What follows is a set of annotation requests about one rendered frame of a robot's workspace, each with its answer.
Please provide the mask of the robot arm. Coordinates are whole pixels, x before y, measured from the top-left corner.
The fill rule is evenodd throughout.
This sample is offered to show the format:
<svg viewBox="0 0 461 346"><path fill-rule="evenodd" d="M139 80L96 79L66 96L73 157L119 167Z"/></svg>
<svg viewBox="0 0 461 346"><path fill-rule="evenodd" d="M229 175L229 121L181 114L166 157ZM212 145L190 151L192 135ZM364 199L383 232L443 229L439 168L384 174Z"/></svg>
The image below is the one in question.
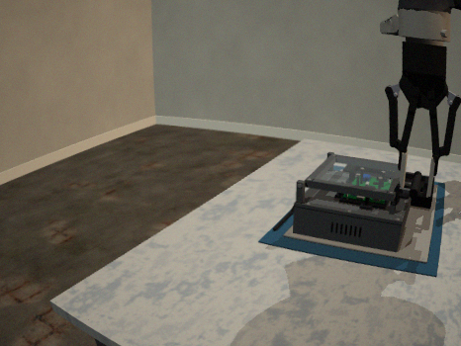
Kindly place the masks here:
<svg viewBox="0 0 461 346"><path fill-rule="evenodd" d="M452 8L461 10L461 0L399 0L398 14L381 22L380 32L408 43L443 46L450 42Z"/></svg>

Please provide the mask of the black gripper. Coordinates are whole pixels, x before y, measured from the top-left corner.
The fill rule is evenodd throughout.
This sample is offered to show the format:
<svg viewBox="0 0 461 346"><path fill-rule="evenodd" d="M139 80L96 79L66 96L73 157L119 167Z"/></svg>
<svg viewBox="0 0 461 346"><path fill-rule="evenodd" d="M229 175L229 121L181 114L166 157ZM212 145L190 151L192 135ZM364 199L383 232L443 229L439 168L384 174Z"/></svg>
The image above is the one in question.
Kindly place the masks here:
<svg viewBox="0 0 461 346"><path fill-rule="evenodd" d="M410 103L402 141L398 140L397 98L400 96L400 90ZM403 42L402 78L399 84L387 86L385 92L389 100L390 146L399 151L400 187L405 186L407 147L415 110L416 108L429 110L432 155L426 196L430 197L433 176L437 174L438 160L441 156L448 156L450 153L456 111L461 104L460 96L450 92L446 84L446 46ZM439 147L436 107L445 96L450 107L444 144Z"/></svg>

